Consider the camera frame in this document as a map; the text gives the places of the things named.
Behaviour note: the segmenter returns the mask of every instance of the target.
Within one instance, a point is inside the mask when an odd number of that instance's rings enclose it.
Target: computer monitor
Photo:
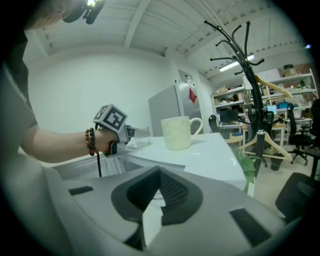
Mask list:
[[[237,109],[220,111],[220,121],[222,123],[230,123],[232,121],[237,121],[238,119]]]
[[[272,111],[274,113],[274,115],[277,115],[277,107],[276,105],[272,105],[272,106],[267,106],[268,111]]]

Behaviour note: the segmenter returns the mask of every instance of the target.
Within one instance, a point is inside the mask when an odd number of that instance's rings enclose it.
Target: person's arm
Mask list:
[[[117,140],[113,131],[100,129],[94,132],[95,147],[100,152],[109,151],[109,143]],[[23,151],[42,162],[59,163],[89,154],[85,132],[56,133],[31,127],[21,144]]]

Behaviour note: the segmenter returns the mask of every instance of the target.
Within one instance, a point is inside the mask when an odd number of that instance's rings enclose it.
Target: white mug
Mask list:
[[[194,121],[199,121],[200,127],[194,135],[191,135],[190,126]],[[190,147],[191,142],[201,131],[203,123],[200,118],[190,120],[189,116],[179,116],[161,120],[161,126],[166,148],[168,150],[184,150]]]

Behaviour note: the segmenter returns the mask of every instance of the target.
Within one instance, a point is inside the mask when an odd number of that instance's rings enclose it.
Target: hand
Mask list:
[[[118,135],[109,129],[99,129],[94,131],[95,136],[95,148],[100,152],[109,152],[110,142],[114,142],[118,139]]]

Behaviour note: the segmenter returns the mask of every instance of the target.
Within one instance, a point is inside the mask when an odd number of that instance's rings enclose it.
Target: floor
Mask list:
[[[292,173],[302,173],[310,176],[313,158],[308,156],[307,166],[305,166],[305,161],[301,157],[297,157],[293,164],[290,164],[289,161],[283,161],[278,171],[271,170],[270,159],[267,159],[267,164],[268,167],[265,167],[264,164],[261,164],[259,169],[254,186],[254,198],[277,213],[279,216],[283,217],[275,205],[281,189],[284,187]]]

